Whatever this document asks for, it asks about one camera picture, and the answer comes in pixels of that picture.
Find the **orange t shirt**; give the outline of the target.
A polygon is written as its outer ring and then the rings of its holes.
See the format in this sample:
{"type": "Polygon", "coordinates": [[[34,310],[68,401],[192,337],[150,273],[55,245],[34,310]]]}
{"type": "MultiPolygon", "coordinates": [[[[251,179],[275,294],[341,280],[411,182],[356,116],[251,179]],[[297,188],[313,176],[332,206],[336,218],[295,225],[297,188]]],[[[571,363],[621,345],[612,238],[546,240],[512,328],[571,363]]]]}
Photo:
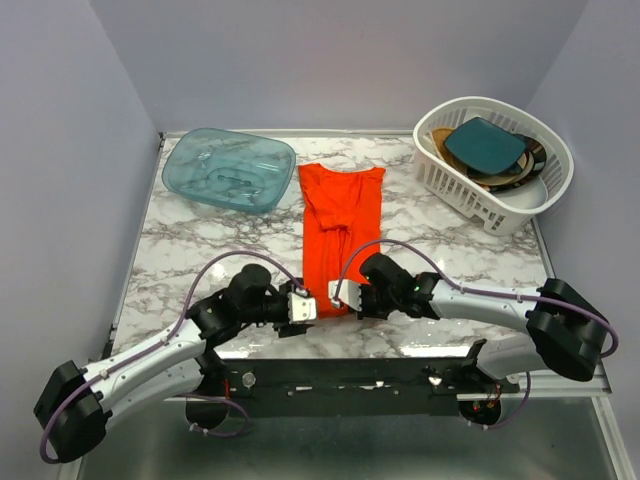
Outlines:
{"type": "Polygon", "coordinates": [[[321,319],[345,315],[331,305],[328,284],[346,274],[363,283],[362,262],[380,251],[372,245],[350,257],[363,244],[381,237],[382,184],[386,170],[336,172],[313,163],[298,168],[304,200],[303,281],[317,300],[321,319]]]}

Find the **clear blue plastic tub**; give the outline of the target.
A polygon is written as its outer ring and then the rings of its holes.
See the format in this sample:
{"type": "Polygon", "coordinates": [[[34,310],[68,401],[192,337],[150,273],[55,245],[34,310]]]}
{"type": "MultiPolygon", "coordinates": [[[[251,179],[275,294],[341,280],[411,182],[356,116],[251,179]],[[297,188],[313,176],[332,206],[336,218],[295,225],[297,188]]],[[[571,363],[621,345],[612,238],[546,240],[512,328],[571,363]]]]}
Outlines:
{"type": "Polygon", "coordinates": [[[199,128],[169,154],[162,182],[188,200],[251,214],[273,210],[291,181],[296,153],[262,136],[199,128]]]}

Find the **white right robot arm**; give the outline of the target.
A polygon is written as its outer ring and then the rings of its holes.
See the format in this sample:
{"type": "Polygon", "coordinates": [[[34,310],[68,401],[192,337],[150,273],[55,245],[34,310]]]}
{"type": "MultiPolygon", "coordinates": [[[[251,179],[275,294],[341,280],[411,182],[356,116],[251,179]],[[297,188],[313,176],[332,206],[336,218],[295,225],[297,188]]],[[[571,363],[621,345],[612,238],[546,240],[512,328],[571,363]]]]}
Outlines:
{"type": "Polygon", "coordinates": [[[590,381],[601,358],[608,321],[573,287],[549,278],[534,289],[455,286],[440,273],[411,275],[375,253],[359,268],[359,318],[466,319],[506,328],[513,336],[482,340],[460,367],[460,379],[480,392],[515,373],[551,370],[569,380],[590,381]]]}

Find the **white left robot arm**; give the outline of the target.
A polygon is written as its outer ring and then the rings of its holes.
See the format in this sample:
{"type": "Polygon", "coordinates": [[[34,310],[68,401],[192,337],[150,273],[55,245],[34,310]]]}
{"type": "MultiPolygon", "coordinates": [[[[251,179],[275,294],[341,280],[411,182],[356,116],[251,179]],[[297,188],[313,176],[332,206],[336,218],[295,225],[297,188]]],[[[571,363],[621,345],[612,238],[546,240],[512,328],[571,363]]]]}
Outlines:
{"type": "Polygon", "coordinates": [[[250,325],[270,324],[281,337],[301,335],[318,317],[301,279],[280,287],[259,264],[247,264],[228,286],[188,299],[176,322],[130,349],[79,367],[56,367],[34,406],[43,429],[41,459],[72,462],[93,450],[111,423],[149,402],[214,393],[222,380],[216,347],[250,325]]]}

